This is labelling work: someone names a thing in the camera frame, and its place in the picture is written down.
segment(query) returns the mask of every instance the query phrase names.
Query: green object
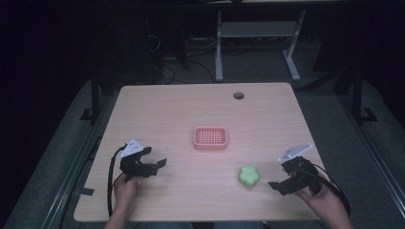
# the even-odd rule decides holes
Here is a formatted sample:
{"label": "green object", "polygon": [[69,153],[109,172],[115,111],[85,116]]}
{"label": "green object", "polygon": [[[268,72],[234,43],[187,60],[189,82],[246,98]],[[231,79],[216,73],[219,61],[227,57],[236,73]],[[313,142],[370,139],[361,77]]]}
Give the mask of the green object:
{"label": "green object", "polygon": [[246,187],[253,187],[259,181],[259,172],[254,166],[244,166],[239,172],[239,182]]}

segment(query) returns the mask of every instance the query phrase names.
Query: pink basket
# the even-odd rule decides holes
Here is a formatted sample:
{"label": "pink basket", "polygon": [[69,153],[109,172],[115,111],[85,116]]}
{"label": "pink basket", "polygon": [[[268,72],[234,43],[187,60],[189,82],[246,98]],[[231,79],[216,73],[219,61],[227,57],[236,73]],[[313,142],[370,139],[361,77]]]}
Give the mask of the pink basket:
{"label": "pink basket", "polygon": [[225,127],[199,126],[194,130],[196,150],[224,150],[227,145]]}

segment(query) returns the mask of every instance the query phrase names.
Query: person's hand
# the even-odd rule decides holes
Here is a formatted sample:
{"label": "person's hand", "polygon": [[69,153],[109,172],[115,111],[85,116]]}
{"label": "person's hand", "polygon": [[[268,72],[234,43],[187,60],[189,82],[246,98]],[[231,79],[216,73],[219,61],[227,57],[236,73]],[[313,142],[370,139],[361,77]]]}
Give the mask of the person's hand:
{"label": "person's hand", "polygon": [[132,177],[126,181],[127,176],[122,174],[117,178],[114,184],[114,193],[116,195],[116,207],[107,221],[105,228],[123,228],[126,220],[134,211],[134,197],[137,192],[137,184],[140,177]]}
{"label": "person's hand", "polygon": [[301,198],[312,211],[326,222],[333,229],[353,228],[345,206],[327,186],[322,185],[321,191],[317,195],[310,195],[300,190],[294,195]]}

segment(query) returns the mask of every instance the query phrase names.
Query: table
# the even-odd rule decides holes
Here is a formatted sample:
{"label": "table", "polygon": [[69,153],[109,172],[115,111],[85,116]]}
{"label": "table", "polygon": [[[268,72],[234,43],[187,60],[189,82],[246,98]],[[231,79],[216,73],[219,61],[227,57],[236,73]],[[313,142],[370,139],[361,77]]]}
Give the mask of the table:
{"label": "table", "polygon": [[[235,93],[245,97],[236,99]],[[226,127],[226,149],[195,150],[193,132],[201,125]],[[288,178],[277,160],[286,147],[312,143],[304,157],[324,167],[288,83],[122,88],[85,183],[94,192],[81,195],[76,220],[108,219],[110,159],[131,138],[152,147],[143,163],[167,158],[167,164],[157,176],[140,181],[130,220],[318,219],[301,199],[282,197],[267,184]],[[119,161],[118,157],[114,178],[120,174]],[[261,175],[250,189],[237,179],[246,165],[256,166]]]}

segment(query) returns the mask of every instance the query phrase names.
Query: person's right hand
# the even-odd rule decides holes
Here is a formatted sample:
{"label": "person's right hand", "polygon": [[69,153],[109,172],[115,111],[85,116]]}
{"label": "person's right hand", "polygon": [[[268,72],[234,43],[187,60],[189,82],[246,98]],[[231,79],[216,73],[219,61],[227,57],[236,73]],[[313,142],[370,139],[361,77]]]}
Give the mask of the person's right hand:
{"label": "person's right hand", "polygon": [[300,190],[294,193],[301,198],[312,211],[327,223],[332,229],[351,229],[353,228],[345,206],[339,197],[337,197],[327,186],[322,185],[321,191],[317,195],[310,195]]}

